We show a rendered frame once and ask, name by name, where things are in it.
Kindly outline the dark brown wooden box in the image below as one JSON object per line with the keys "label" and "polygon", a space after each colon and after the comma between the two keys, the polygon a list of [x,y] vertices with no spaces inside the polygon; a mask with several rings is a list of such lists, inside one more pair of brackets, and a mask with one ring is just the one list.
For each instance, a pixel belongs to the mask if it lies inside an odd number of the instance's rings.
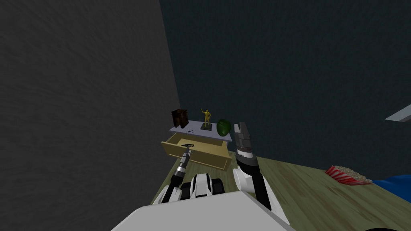
{"label": "dark brown wooden box", "polygon": [[186,109],[177,109],[174,111],[171,111],[172,118],[173,118],[173,125],[175,128],[180,127],[181,129],[184,129],[188,123],[188,114]]}

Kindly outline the light wooden drawer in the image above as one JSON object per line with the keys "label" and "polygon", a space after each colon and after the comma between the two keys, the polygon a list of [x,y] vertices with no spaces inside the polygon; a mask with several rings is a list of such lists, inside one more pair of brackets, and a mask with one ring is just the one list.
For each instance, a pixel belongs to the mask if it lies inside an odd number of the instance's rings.
{"label": "light wooden drawer", "polygon": [[175,133],[166,142],[161,142],[162,147],[169,156],[181,158],[186,151],[185,144],[190,147],[190,161],[205,166],[226,171],[232,162],[226,142],[191,134]]}

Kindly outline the gold figure statuette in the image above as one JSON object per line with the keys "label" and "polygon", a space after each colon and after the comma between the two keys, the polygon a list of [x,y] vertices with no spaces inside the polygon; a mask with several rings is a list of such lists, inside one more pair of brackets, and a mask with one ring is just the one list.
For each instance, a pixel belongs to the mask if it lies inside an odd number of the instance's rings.
{"label": "gold figure statuette", "polygon": [[203,111],[201,109],[201,112],[204,114],[205,119],[204,119],[204,123],[201,126],[201,130],[207,130],[207,131],[212,131],[212,124],[210,123],[210,117],[211,117],[211,113],[209,112],[209,110],[205,110]]}

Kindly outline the grey shelf board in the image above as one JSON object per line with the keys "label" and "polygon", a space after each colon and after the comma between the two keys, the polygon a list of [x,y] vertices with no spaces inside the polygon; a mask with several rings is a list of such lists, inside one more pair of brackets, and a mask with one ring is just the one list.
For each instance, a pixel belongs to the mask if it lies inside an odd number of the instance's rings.
{"label": "grey shelf board", "polygon": [[385,118],[385,120],[395,121],[395,122],[407,122],[411,120],[411,104],[407,107],[399,110],[393,115]]}

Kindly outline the blue cloth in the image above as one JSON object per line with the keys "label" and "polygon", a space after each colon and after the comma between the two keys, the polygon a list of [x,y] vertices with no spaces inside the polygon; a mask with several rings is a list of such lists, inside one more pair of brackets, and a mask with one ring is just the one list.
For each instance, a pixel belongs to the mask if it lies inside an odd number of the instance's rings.
{"label": "blue cloth", "polygon": [[384,180],[373,180],[374,184],[411,203],[411,175],[399,175]]}

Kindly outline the green vase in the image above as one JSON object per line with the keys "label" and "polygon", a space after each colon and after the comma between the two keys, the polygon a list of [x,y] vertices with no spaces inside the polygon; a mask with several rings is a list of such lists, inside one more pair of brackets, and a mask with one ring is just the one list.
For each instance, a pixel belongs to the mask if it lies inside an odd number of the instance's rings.
{"label": "green vase", "polygon": [[231,123],[226,119],[220,119],[216,125],[217,133],[221,137],[228,135],[232,129]]}

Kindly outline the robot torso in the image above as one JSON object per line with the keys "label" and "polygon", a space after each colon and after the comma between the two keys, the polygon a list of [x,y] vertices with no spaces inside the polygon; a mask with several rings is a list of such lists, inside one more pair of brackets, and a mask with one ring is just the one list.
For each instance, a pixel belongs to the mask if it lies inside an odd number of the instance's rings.
{"label": "robot torso", "polygon": [[233,171],[238,191],[213,195],[214,187],[199,174],[189,196],[175,188],[167,203],[164,187],[152,205],[141,207],[112,231],[295,231],[264,177],[257,181],[240,168]]}

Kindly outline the grey nightstand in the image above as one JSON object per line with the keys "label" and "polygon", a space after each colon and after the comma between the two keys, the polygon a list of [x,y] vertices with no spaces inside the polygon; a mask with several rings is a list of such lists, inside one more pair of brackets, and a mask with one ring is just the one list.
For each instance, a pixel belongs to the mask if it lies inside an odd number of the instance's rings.
{"label": "grey nightstand", "polygon": [[223,140],[225,142],[232,142],[232,138],[230,136],[230,134],[227,134],[226,136],[220,136],[217,132],[216,123],[211,123],[212,125],[212,130],[208,131],[208,130],[202,130],[203,122],[200,121],[192,121],[189,120],[189,123],[184,127],[184,128],[180,128],[180,127],[172,127],[169,131],[172,133],[183,133],[183,134],[191,134],[191,135],[195,135],[195,136],[202,136],[202,137],[208,137],[208,138],[212,138],[212,139],[217,139],[217,140]]}

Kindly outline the red white striped popcorn box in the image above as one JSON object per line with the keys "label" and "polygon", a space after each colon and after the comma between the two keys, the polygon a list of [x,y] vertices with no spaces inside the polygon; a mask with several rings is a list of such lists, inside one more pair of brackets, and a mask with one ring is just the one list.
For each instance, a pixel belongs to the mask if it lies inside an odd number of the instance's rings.
{"label": "red white striped popcorn box", "polygon": [[356,185],[372,185],[374,184],[371,180],[359,180],[351,175],[348,175],[344,171],[340,170],[336,166],[331,166],[325,173],[332,179],[340,184],[356,186]]}

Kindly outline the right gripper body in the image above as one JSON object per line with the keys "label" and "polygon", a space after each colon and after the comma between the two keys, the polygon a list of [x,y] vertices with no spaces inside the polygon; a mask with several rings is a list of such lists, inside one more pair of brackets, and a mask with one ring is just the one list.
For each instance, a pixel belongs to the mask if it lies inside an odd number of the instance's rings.
{"label": "right gripper body", "polygon": [[249,132],[235,132],[234,136],[237,150],[241,152],[252,152]]}

